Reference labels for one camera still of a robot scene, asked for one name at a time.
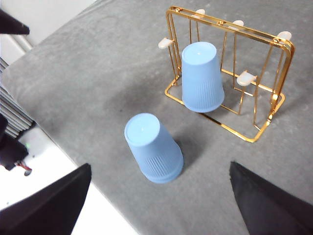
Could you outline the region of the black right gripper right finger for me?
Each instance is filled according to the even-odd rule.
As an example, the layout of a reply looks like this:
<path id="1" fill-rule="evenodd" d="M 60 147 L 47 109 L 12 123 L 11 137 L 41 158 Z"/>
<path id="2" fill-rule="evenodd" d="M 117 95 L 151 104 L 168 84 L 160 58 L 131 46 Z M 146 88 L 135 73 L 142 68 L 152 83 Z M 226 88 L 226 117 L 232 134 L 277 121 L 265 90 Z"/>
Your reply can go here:
<path id="1" fill-rule="evenodd" d="M 231 162 L 230 181 L 237 206 L 251 235 L 311 235 L 313 206 Z"/>

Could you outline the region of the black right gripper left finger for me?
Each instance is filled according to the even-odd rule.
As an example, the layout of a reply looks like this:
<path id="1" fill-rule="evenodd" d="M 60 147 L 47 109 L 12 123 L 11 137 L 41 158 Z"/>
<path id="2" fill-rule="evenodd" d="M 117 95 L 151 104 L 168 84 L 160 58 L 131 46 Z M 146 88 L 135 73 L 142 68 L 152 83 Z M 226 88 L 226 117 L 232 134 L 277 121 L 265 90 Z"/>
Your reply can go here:
<path id="1" fill-rule="evenodd" d="M 35 194 L 1 210 L 2 235 L 69 235 L 85 203 L 91 166 L 83 164 Z"/>

